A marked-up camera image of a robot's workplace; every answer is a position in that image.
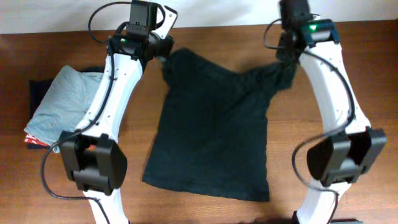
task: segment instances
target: wire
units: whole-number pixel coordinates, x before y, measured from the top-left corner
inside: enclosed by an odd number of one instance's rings
[[[308,187],[309,189],[313,189],[313,190],[316,190],[316,191],[319,191],[319,192],[331,192],[331,193],[333,193],[333,194],[335,195],[335,206],[334,206],[334,208],[333,208],[333,211],[332,211],[332,213],[331,213],[331,215],[330,215],[330,218],[329,218],[328,222],[326,223],[326,224],[329,224],[329,223],[332,221],[333,216],[334,216],[334,214],[335,214],[335,212],[336,212],[336,210],[337,210],[337,207],[338,207],[338,197],[340,196],[339,193],[338,193],[337,191],[335,191],[335,190],[332,190],[332,189],[322,189],[322,188],[313,186],[312,184],[310,184],[309,182],[307,182],[307,181],[301,176],[299,170],[297,169],[296,162],[295,162],[295,158],[296,158],[296,156],[297,156],[299,150],[300,150],[301,148],[303,148],[304,146],[306,146],[306,145],[308,145],[308,144],[310,144],[311,142],[314,142],[314,141],[316,141],[316,140],[325,139],[325,138],[328,138],[328,137],[330,137],[330,136],[332,136],[332,135],[341,133],[341,132],[343,132],[343,131],[352,123],[352,121],[355,119],[354,97],[353,97],[353,94],[352,94],[352,92],[351,92],[351,89],[350,89],[350,87],[349,87],[349,85],[348,85],[346,79],[344,78],[344,76],[341,74],[341,72],[338,70],[338,68],[336,68],[336,67],[335,67],[331,62],[329,62],[328,60],[326,60],[326,59],[320,57],[319,55],[316,55],[316,54],[314,54],[314,53],[311,53],[311,52],[309,52],[309,51],[307,51],[307,50],[288,49],[287,47],[279,47],[279,46],[278,46],[278,47],[275,47],[275,46],[270,46],[270,45],[268,45],[268,44],[267,44],[267,38],[266,38],[266,37],[267,37],[267,33],[268,33],[269,29],[272,27],[272,25],[273,25],[275,22],[278,22],[278,21],[281,21],[281,19],[276,19],[276,20],[274,20],[273,22],[271,22],[271,24],[269,24],[269,25],[267,26],[267,28],[266,28],[266,30],[265,30],[265,32],[264,32],[264,45],[265,45],[268,49],[273,49],[273,50],[294,50],[294,51],[296,51],[296,52],[298,52],[298,53],[306,54],[306,55],[308,55],[308,56],[314,57],[314,58],[316,58],[316,59],[322,61],[323,63],[327,64],[327,65],[330,67],[331,71],[335,72],[335,73],[337,74],[338,78],[341,80],[341,82],[342,82],[342,84],[343,84],[343,86],[344,86],[344,89],[345,89],[345,91],[346,91],[346,94],[347,94],[347,96],[348,96],[349,111],[348,111],[347,120],[346,120],[340,127],[336,128],[336,129],[333,129],[333,130],[331,130],[331,131],[327,131],[327,132],[325,132],[325,133],[323,133],[323,134],[316,135],[316,136],[314,136],[314,137],[308,138],[307,140],[301,142],[301,143],[294,149],[294,151],[293,151],[293,153],[292,153],[292,166],[293,166],[293,170],[294,170],[294,172],[295,172],[295,175],[297,176],[297,178],[299,179],[299,181],[301,181],[301,183],[303,183],[303,185],[305,185],[305,186]]]
[[[95,35],[93,34],[93,32],[91,31],[91,22],[93,21],[94,16],[100,12],[101,10],[103,10],[104,8],[108,7],[108,6],[113,6],[116,4],[133,4],[133,2],[127,2],[127,1],[120,1],[120,2],[111,2],[111,3],[107,3],[99,8],[97,8],[97,10],[95,10],[92,15],[90,16],[90,19],[88,20],[88,33],[90,34],[91,38],[95,41],[97,41],[100,44],[105,44],[107,42],[107,40],[99,40],[95,37]]]
[[[129,22],[123,22],[122,24],[120,24],[119,27],[116,29],[115,34],[121,34],[127,24],[129,24]]]
[[[272,25],[274,25],[276,22],[282,21],[282,19],[276,19],[274,21],[272,21],[266,28],[266,31],[264,31],[264,35],[263,35],[263,40],[264,40],[264,46],[266,46],[266,48],[268,49],[272,49],[272,50],[284,50],[286,49],[285,47],[275,47],[275,46],[271,46],[267,43],[267,34],[269,29],[272,27]]]
[[[52,149],[55,148],[56,146],[59,146],[59,145],[65,143],[66,141],[68,141],[68,140],[70,140],[70,139],[72,139],[72,138],[84,133],[85,131],[89,130],[92,126],[94,126],[97,123],[97,121],[101,117],[102,112],[104,111],[106,103],[108,101],[108,98],[109,98],[109,96],[111,94],[113,80],[114,80],[114,58],[113,58],[114,52],[113,52],[112,46],[110,44],[110,40],[108,40],[108,53],[109,53],[109,56],[111,57],[111,67],[112,67],[112,69],[111,69],[111,76],[109,78],[109,86],[108,86],[108,89],[106,91],[105,98],[104,98],[104,100],[102,102],[101,108],[97,112],[97,114],[94,117],[94,119],[92,121],[90,121],[90,124],[87,127],[83,128],[82,130],[79,130],[78,132],[73,133],[72,135],[70,135],[70,136],[68,136],[68,137],[66,137],[66,138],[64,138],[62,140],[59,140],[59,141],[55,142],[54,144],[52,144],[50,146],[50,149],[47,150],[47,152],[44,154],[44,156],[42,158],[42,162],[41,162],[41,165],[40,165],[40,178],[41,178],[41,181],[42,181],[44,189],[54,198],[62,199],[62,200],[92,200],[92,201],[96,202],[97,205],[99,206],[99,209],[101,210],[102,214],[104,215],[106,222],[109,224],[109,218],[106,215],[106,212],[105,212],[105,210],[104,210],[104,208],[103,208],[103,206],[102,206],[102,204],[101,204],[101,202],[100,202],[100,200],[98,198],[94,198],[94,197],[67,197],[67,196],[57,195],[57,194],[55,194],[54,192],[51,191],[51,189],[47,185],[47,182],[45,181],[45,176],[44,176],[45,161],[47,160],[47,158],[48,158],[49,154],[51,153]]]

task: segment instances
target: green led light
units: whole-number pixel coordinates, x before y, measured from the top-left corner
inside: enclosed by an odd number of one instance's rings
[[[317,27],[318,27],[317,25],[310,25],[310,29],[312,31],[316,31]]]

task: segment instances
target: wooden table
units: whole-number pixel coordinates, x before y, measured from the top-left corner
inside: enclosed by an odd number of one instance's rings
[[[343,196],[335,218],[398,223],[398,23],[339,23],[343,56],[354,92],[374,128],[384,128],[387,146],[370,172]],[[175,49],[188,47],[228,69],[243,72],[275,61],[262,46],[264,26],[174,29]],[[280,28],[270,34],[277,43]],[[100,37],[112,32],[97,32]],[[23,129],[29,121],[28,80],[54,77],[64,65],[79,70],[104,65],[105,46],[87,32],[0,35],[0,223],[93,223],[88,202],[50,197],[39,179],[43,150],[28,150]],[[157,189],[141,182],[157,131],[167,85],[161,63],[149,63],[134,90],[121,125],[120,146],[128,158],[122,187],[124,211],[132,223],[237,223],[255,218],[290,218],[307,190],[290,165],[293,148],[322,132],[317,103],[300,70],[290,90],[277,94],[269,118],[268,203],[207,197]],[[298,157],[307,173],[305,153]],[[46,176],[62,195],[81,195],[69,182],[59,154],[49,157]]]

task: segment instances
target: dark green t-shirt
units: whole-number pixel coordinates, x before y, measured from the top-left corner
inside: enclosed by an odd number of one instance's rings
[[[170,87],[142,181],[162,189],[269,201],[267,118],[294,63],[237,74],[182,49],[164,64]]]

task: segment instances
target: red fabric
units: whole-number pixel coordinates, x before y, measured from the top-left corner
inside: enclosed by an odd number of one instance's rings
[[[48,144],[39,141],[37,138],[35,138],[35,136],[30,135],[30,134],[26,134],[24,142],[31,143],[31,144],[37,144],[40,146],[49,146]]]

